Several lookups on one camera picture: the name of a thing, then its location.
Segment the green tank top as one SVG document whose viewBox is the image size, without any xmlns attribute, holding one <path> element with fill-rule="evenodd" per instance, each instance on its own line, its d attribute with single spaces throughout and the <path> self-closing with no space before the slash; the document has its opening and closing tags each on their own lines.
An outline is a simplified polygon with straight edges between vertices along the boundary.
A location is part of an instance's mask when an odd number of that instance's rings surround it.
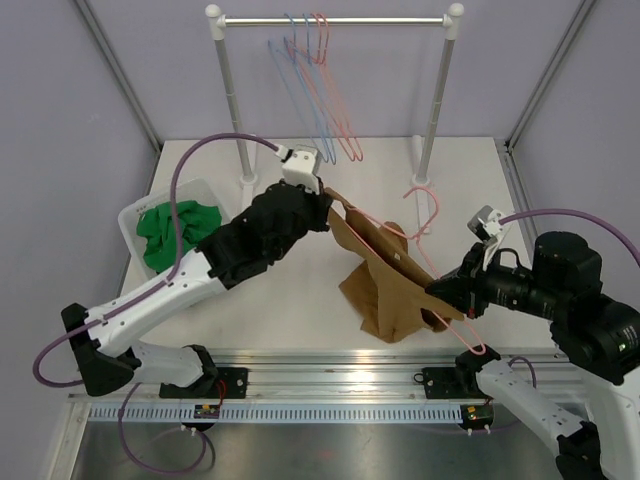
<svg viewBox="0 0 640 480">
<path fill-rule="evenodd" d="M 176 204 L 181 235 L 182 252 L 194 249 L 198 243 L 222 225 L 221 211 L 217 206 L 205 206 L 195 200 Z M 145 265 L 160 274 L 175 263 L 177 242 L 169 202 L 147 210 L 136 226 L 136 234 L 146 241 L 142 256 Z"/>
</svg>

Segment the brown tank top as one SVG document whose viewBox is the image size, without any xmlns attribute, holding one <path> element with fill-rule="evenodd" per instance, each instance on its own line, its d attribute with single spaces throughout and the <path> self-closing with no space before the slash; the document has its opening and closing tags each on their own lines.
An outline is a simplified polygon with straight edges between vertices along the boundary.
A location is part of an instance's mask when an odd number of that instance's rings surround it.
<svg viewBox="0 0 640 480">
<path fill-rule="evenodd" d="M 344 208 L 343 214 L 329 210 L 336 243 L 362 259 L 339 289 L 361 316 L 364 332 L 393 344 L 421 330 L 442 332 L 464 319 L 462 312 L 426 292 L 434 278 L 411 258 L 409 238 L 398 224 L 371 220 L 338 192 L 327 193 Z"/>
</svg>

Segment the light blue wire hanger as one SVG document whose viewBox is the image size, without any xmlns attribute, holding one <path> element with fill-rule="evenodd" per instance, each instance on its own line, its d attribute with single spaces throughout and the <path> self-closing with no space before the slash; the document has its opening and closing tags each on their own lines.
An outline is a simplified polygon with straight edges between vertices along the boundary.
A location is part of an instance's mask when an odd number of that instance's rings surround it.
<svg viewBox="0 0 640 480">
<path fill-rule="evenodd" d="M 304 76 L 303 68 L 308 67 L 312 74 L 311 79 L 314 79 L 311 55 L 308 49 L 303 50 L 298 46 L 295 19 L 288 13 L 285 13 L 284 17 L 291 28 L 291 34 L 283 35 L 281 40 L 269 40 L 269 55 L 304 136 L 320 151 L 325 163 L 335 165 L 337 154 L 334 139 L 329 131 L 328 114 L 314 100 Z"/>
<path fill-rule="evenodd" d="M 332 131 L 332 120 L 329 105 L 327 104 L 327 92 L 321 79 L 319 62 L 320 53 L 311 51 L 311 21 L 307 14 L 302 14 L 305 33 L 304 44 L 297 40 L 297 24 L 292 16 L 286 14 L 291 23 L 292 35 L 283 38 L 287 56 L 290 59 L 296 75 L 299 77 L 301 90 L 309 102 L 311 116 L 313 117 L 317 137 L 324 148 L 325 161 L 332 165 L 337 163 L 337 153 Z"/>
</svg>

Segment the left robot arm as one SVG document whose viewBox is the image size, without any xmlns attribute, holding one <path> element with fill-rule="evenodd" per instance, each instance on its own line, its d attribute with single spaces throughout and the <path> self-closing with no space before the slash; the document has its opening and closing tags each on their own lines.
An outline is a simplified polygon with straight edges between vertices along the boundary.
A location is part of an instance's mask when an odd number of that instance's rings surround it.
<svg viewBox="0 0 640 480">
<path fill-rule="evenodd" d="M 309 232 L 328 230 L 331 197 L 280 181 L 167 270 L 129 294 L 87 309 L 62 310 L 86 393 L 111 394 L 129 384 L 157 384 L 163 398 L 210 398 L 221 375 L 201 345 L 153 345 L 142 336 L 165 320 L 265 273 Z"/>
</svg>

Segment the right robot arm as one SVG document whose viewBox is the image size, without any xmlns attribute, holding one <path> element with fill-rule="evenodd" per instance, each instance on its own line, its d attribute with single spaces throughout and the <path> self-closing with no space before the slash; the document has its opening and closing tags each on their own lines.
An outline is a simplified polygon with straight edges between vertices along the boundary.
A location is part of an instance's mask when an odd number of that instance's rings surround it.
<svg viewBox="0 0 640 480">
<path fill-rule="evenodd" d="M 579 235 L 551 231 L 534 246 L 532 266 L 485 264 L 476 243 L 428 294 L 469 318 L 490 305 L 548 321 L 553 342 L 577 367 L 591 412 L 583 420 L 526 383 L 494 349 L 456 359 L 454 384 L 503 404 L 542 440 L 565 479 L 639 476 L 639 313 L 603 294 L 602 258 Z"/>
</svg>

